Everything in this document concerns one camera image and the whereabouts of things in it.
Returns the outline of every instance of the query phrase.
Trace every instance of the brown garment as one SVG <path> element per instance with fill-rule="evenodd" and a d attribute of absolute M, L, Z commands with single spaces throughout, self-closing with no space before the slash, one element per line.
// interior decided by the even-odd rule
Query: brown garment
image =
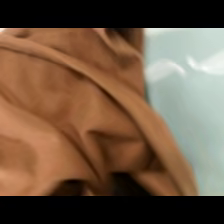
<path fill-rule="evenodd" d="M 142 70 L 140 28 L 0 34 L 0 195 L 58 195 L 62 183 L 111 195 L 112 173 L 153 195 L 197 195 Z"/>

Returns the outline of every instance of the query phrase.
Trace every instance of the brown leather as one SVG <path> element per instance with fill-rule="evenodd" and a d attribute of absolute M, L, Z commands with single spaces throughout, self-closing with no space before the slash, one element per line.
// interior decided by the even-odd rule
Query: brown leather
<path fill-rule="evenodd" d="M 153 195 L 197 195 L 189 164 L 144 100 L 142 40 L 140 28 L 0 35 L 0 195 L 68 195 L 63 183 L 112 195 L 112 173 Z"/>

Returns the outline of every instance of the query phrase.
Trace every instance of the brown cloth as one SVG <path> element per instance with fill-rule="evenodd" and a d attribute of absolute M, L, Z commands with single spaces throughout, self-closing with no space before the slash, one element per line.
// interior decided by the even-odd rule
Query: brown cloth
<path fill-rule="evenodd" d="M 78 195 L 113 195 L 113 173 L 153 195 L 197 195 L 190 166 L 144 100 L 142 38 L 140 28 L 0 34 L 1 196 L 57 195 L 63 183 Z"/>

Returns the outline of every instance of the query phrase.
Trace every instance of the plastic sheet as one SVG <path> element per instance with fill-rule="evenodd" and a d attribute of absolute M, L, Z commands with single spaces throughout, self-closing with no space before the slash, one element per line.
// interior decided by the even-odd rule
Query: plastic sheet
<path fill-rule="evenodd" d="M 193 167 L 200 195 L 224 195 L 224 28 L 145 29 L 145 82 Z"/>

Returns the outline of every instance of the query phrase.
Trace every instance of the light blue surface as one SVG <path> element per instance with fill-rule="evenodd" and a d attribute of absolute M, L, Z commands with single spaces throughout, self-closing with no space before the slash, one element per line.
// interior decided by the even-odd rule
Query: light blue surface
<path fill-rule="evenodd" d="M 200 195 L 224 195 L 224 29 L 158 30 L 145 33 L 147 97 L 192 165 Z"/>

